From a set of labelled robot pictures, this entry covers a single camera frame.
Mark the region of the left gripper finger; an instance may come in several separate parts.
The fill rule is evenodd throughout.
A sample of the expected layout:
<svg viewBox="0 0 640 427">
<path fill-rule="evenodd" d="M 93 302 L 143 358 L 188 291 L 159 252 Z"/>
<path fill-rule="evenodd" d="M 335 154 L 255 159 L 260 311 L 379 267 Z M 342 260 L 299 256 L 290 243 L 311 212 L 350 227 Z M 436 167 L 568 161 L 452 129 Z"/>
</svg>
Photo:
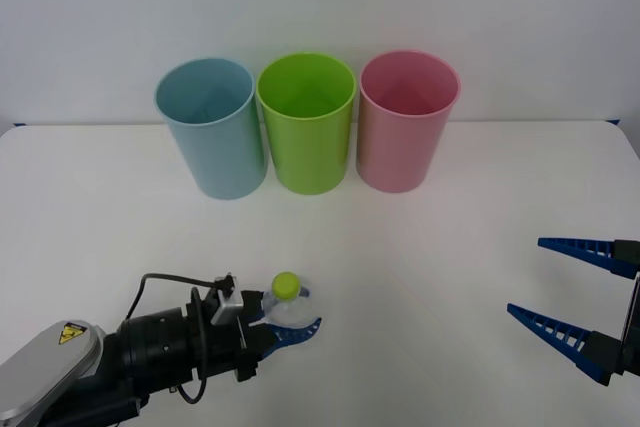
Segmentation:
<svg viewBox="0 0 640 427">
<path fill-rule="evenodd" d="M 249 347 L 265 360 L 279 349 L 304 343 L 319 331 L 322 318 L 302 328 L 281 327 L 269 323 L 259 323 L 248 327 Z"/>
<path fill-rule="evenodd" d="M 246 322 L 312 322 L 313 302 L 309 289 L 302 287 L 293 300 L 281 300 L 272 291 L 243 290 L 242 317 Z"/>
</svg>

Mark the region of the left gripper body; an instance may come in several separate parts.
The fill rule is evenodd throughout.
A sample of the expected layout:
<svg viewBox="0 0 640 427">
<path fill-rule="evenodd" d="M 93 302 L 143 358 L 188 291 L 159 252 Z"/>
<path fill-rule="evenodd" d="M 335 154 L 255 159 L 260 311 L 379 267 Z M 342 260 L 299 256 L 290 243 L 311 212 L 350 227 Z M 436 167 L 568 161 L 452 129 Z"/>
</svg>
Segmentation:
<svg viewBox="0 0 640 427">
<path fill-rule="evenodd" d="M 198 309 L 193 301 L 188 304 L 188 321 L 191 335 L 193 367 L 197 378 L 217 376 L 233 372 L 238 382 L 248 381 L 257 375 L 257 354 L 250 349 L 248 324 L 243 313 L 233 321 L 212 325 L 206 316 L 204 333 L 206 349 L 202 347 Z"/>
</svg>

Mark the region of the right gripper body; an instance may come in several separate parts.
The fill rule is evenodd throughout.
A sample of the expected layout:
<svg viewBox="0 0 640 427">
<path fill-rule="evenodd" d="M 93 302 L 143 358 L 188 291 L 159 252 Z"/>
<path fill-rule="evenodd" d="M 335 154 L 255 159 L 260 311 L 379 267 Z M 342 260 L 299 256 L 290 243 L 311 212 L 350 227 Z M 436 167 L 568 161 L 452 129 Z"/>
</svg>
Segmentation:
<svg viewBox="0 0 640 427">
<path fill-rule="evenodd" d="M 639 375 L 640 349 L 639 282 L 640 278 L 636 276 L 621 337 L 619 357 L 619 373 L 628 372 L 636 376 Z"/>
</svg>

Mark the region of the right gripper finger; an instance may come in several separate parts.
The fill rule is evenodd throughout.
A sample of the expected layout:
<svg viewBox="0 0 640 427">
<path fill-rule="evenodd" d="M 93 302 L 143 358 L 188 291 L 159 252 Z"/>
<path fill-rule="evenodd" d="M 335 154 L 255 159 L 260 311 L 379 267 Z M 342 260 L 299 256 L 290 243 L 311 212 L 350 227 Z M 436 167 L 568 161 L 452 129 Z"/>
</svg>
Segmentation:
<svg viewBox="0 0 640 427">
<path fill-rule="evenodd" d="M 619 339 L 512 303 L 507 304 L 507 312 L 595 382 L 608 386 L 612 375 L 624 373 L 622 343 Z"/>
<path fill-rule="evenodd" d="M 540 237 L 538 246 L 595 265 L 623 278 L 639 273 L 639 242 Z"/>
</svg>

